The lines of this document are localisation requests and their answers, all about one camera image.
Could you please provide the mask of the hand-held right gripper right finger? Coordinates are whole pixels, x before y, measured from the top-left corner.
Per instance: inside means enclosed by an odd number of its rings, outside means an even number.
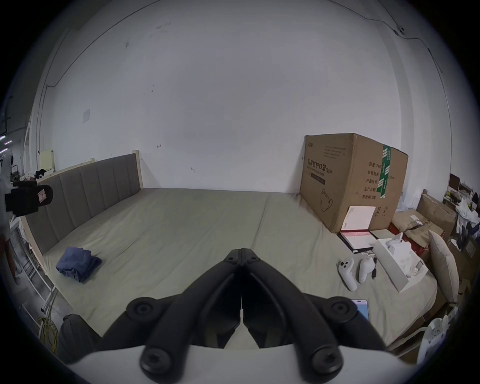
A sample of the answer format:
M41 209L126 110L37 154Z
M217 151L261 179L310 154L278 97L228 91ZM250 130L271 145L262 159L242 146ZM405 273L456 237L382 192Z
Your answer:
M304 294L251 249L243 249L243 269L278 311L282 334L293 342L304 377L336 377L344 366L340 346L386 351L380 335L351 299Z

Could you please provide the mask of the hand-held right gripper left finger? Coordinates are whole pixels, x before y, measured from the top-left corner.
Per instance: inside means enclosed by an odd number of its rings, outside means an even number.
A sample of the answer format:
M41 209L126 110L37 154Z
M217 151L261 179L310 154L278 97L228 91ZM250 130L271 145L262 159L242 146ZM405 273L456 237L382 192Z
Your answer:
M139 366L146 376L182 376L198 317L217 292L235 278L241 254L241 249L230 251L180 294L130 301L102 336L96 351L143 346Z

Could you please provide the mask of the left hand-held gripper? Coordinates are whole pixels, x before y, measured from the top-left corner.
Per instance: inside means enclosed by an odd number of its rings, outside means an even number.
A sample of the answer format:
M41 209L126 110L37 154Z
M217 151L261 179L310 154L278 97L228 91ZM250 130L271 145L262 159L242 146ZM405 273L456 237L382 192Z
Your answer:
M53 200L50 185L38 184L36 180L11 181L13 154L6 150L1 155L0 212L7 217L26 216L38 212L39 207L49 205Z

